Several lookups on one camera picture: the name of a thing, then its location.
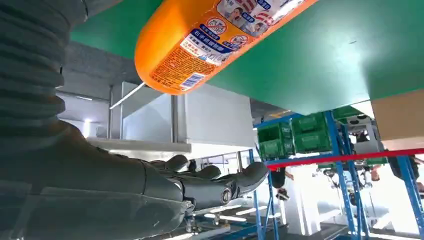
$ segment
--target white wall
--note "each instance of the white wall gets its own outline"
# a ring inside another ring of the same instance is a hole
[[[163,94],[123,120],[123,139],[171,142],[171,96]]]
[[[83,122],[61,118],[60,120],[70,123],[77,127],[85,137],[98,137],[98,132],[103,132],[104,127],[95,122]]]
[[[248,97],[208,84],[184,97],[187,142],[254,147]]]
[[[131,92],[137,86],[138,86],[137,84],[123,82],[122,83],[123,96]],[[163,93],[158,92],[152,88],[142,87],[141,89],[136,91],[133,95],[131,95],[122,103],[122,117],[126,118],[127,116],[139,110],[144,105],[149,104],[151,101],[158,98],[162,94]]]
[[[124,119],[123,138],[170,143],[171,129],[171,96],[163,94]],[[248,97],[207,84],[178,96],[178,141],[192,144],[188,158],[247,150],[254,139]]]

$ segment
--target green panel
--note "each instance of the green panel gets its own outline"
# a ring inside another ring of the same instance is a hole
[[[130,58],[160,2],[125,0],[72,39]],[[304,115],[422,89],[423,9],[424,0],[320,0],[209,83]]]
[[[124,0],[78,25],[71,39],[122,57],[134,57],[140,30],[162,0]]]
[[[364,113],[362,113],[358,109],[351,106],[339,107],[333,110],[334,118],[337,120],[353,117],[353,116],[358,116],[361,114],[364,114]]]
[[[368,166],[386,164],[387,162],[387,157],[368,158],[366,160]]]
[[[291,128],[295,136],[313,131],[326,131],[326,118],[322,112],[294,118],[291,121]]]
[[[296,153],[320,153],[332,150],[327,130],[294,135],[294,147]]]
[[[289,123],[280,122],[279,123],[279,129],[281,131],[281,136],[285,139],[292,139],[292,128],[290,127]]]

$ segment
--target green plastic bin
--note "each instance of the green plastic bin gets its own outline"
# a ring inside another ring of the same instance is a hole
[[[259,140],[259,143],[264,143],[264,142],[273,141],[273,140],[280,140],[281,139],[280,125],[277,123],[277,124],[258,128],[257,138]]]
[[[280,139],[261,142],[259,151],[263,160],[273,160],[284,156],[284,146]]]
[[[286,122],[280,122],[279,129],[281,132],[281,136],[285,139],[292,139],[292,128],[289,123]]]
[[[296,153],[320,153],[332,150],[330,138],[326,130],[308,132],[294,137]]]
[[[293,135],[327,130],[327,123],[324,113],[314,113],[291,120]]]

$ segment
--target stainless steel surface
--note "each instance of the stainless steel surface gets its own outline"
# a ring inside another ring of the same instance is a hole
[[[146,161],[168,160],[176,154],[189,154],[192,145],[186,143],[163,143],[139,140],[121,140],[89,137],[87,140],[95,147],[111,153],[122,154],[130,158]]]
[[[178,96],[171,96],[171,142],[178,143]]]
[[[238,172],[241,172],[243,170],[242,153],[240,151],[238,151],[235,155],[237,156]]]
[[[127,93],[125,96],[123,96],[119,101],[117,101],[115,104],[113,104],[110,109],[114,109],[119,105],[122,105],[122,103],[128,99],[129,97],[131,97],[131,95],[135,94],[138,90],[140,90],[144,85],[146,85],[146,83],[142,82],[140,85],[138,85],[136,88],[134,88],[133,90],[131,90],[129,93]]]
[[[114,88],[111,85],[109,87],[109,108],[107,109],[107,138],[110,139],[112,138],[112,122],[113,122],[113,118],[112,118],[112,102],[114,100]]]

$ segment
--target ceiling light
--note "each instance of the ceiling light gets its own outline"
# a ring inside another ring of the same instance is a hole
[[[214,213],[219,213],[225,210],[240,208],[241,206],[242,205],[223,206],[223,207],[212,209],[210,212],[214,214]]]
[[[75,96],[77,99],[84,99],[84,100],[88,100],[88,101],[93,101],[92,98],[89,97],[85,97],[85,96]]]
[[[264,210],[264,209],[267,209],[267,206],[260,206],[259,207],[259,210]],[[255,207],[247,209],[247,210],[236,212],[235,215],[239,216],[239,215],[250,214],[250,213],[254,213],[254,212],[256,212]]]
[[[210,214],[210,213],[206,213],[205,215],[203,215],[205,218],[209,218],[209,219],[214,219],[216,217],[215,214]],[[246,222],[247,219],[246,218],[241,218],[241,217],[235,217],[235,216],[224,216],[224,215],[220,215],[219,219],[222,220],[229,220],[229,221],[235,221],[235,222]]]

